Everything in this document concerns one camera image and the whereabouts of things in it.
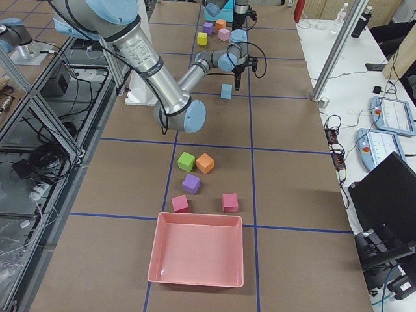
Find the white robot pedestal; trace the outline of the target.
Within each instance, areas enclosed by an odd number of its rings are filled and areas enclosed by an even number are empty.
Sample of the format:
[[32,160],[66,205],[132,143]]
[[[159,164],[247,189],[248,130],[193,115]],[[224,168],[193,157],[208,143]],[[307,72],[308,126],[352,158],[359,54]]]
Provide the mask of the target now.
[[139,76],[139,74],[131,70],[128,92],[125,98],[125,104],[130,106],[147,106],[154,107],[157,98]]

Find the orange foam block near blue tray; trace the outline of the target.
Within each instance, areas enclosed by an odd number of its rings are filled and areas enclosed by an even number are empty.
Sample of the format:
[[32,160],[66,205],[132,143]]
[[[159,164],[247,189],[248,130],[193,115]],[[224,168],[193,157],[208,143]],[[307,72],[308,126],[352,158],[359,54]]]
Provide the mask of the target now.
[[224,28],[226,28],[226,20],[224,20],[224,19],[218,19],[216,22],[215,22],[215,29],[217,30],[217,31],[219,31],[219,30],[221,30],[221,29],[224,29]]

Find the green foam block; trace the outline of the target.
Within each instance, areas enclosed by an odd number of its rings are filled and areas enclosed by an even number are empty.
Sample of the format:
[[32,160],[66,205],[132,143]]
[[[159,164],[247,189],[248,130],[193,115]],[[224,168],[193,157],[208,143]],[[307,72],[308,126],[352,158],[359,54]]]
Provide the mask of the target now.
[[186,172],[191,172],[195,164],[195,156],[187,152],[183,152],[177,160],[178,168]]

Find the light blue foam block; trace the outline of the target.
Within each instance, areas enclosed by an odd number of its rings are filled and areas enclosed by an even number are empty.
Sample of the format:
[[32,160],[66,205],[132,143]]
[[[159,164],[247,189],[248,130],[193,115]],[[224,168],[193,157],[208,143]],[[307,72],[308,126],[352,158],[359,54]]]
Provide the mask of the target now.
[[233,85],[232,84],[222,84],[220,97],[222,99],[231,99],[233,93]]

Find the yellow foam block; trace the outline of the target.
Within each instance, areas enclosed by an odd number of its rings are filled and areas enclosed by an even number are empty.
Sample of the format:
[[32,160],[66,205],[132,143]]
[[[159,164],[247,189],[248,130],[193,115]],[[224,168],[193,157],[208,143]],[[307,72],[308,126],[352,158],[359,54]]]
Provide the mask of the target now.
[[206,32],[199,32],[196,37],[198,46],[206,46],[208,43],[208,34]]

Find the black water bottle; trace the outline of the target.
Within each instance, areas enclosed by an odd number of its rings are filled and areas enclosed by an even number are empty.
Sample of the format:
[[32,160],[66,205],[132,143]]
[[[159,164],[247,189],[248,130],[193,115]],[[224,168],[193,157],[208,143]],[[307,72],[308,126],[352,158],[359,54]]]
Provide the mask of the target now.
[[367,6],[363,13],[360,15],[354,30],[352,31],[352,38],[359,38],[364,28],[368,25],[370,19],[372,18],[374,8],[372,6]]

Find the black smartphone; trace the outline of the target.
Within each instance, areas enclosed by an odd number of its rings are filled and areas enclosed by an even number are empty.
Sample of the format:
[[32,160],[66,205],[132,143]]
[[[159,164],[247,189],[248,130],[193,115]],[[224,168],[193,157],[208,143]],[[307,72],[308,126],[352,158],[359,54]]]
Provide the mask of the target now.
[[374,63],[366,63],[365,67],[367,71],[372,72],[382,72],[385,68],[385,64],[374,64]]

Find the purple foam block near blue tray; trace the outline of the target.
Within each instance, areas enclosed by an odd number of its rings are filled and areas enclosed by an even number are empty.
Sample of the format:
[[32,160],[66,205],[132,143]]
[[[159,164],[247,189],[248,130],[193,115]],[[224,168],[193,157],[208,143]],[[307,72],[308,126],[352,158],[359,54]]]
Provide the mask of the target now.
[[212,35],[214,32],[214,25],[210,22],[205,22],[203,24],[203,33],[206,33],[207,35]]

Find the blue plastic tray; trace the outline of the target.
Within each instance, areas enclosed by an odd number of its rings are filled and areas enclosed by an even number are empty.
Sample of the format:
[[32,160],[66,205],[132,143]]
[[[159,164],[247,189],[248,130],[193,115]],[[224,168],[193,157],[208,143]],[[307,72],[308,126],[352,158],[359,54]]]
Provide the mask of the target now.
[[205,21],[217,21],[219,19],[227,22],[233,21],[234,0],[206,0],[202,1],[204,7]]

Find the black laptop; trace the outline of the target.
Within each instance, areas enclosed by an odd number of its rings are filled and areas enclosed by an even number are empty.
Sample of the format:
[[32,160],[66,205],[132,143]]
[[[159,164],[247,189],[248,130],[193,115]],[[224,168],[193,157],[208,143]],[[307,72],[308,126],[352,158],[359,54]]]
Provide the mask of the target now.
[[403,242],[415,239],[415,172],[397,153],[348,191],[364,230],[387,226]]

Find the teach pendant near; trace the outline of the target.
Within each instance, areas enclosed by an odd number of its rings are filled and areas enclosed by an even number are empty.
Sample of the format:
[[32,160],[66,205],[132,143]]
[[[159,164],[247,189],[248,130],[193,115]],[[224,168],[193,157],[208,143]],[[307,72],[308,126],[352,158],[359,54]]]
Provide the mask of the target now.
[[387,156],[395,152],[406,161],[400,139],[396,133],[360,128],[357,131],[357,150],[368,171],[376,168]]

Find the purple foam block near pink tray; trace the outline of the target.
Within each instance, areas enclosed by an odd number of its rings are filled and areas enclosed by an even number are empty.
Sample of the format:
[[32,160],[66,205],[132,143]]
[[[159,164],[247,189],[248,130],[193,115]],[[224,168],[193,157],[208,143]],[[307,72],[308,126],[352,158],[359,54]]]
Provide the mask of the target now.
[[200,178],[192,174],[188,174],[182,182],[183,190],[190,194],[196,194],[200,186],[201,186]]

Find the red foam block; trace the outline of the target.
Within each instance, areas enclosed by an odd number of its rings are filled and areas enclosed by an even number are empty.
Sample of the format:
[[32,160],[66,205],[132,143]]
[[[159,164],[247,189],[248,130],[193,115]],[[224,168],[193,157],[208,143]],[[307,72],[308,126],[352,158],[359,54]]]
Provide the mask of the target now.
[[188,213],[189,204],[186,195],[172,197],[172,207],[175,213]]
[[236,193],[222,195],[222,210],[225,213],[234,213],[239,210],[238,196]]

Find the pink plastic tray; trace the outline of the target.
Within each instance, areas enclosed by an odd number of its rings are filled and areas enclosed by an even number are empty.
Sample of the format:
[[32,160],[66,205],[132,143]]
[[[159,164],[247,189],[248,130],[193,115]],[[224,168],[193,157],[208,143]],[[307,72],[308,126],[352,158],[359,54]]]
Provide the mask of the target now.
[[243,222],[240,216],[158,215],[148,281],[241,288],[244,285]]

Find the orange foam block near pink tray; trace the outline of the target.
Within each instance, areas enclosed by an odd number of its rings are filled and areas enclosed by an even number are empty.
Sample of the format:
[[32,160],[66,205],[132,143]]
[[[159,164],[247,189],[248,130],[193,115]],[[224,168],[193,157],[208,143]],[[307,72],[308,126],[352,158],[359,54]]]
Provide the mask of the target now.
[[208,174],[215,167],[215,160],[207,153],[203,153],[196,159],[196,166],[199,171]]

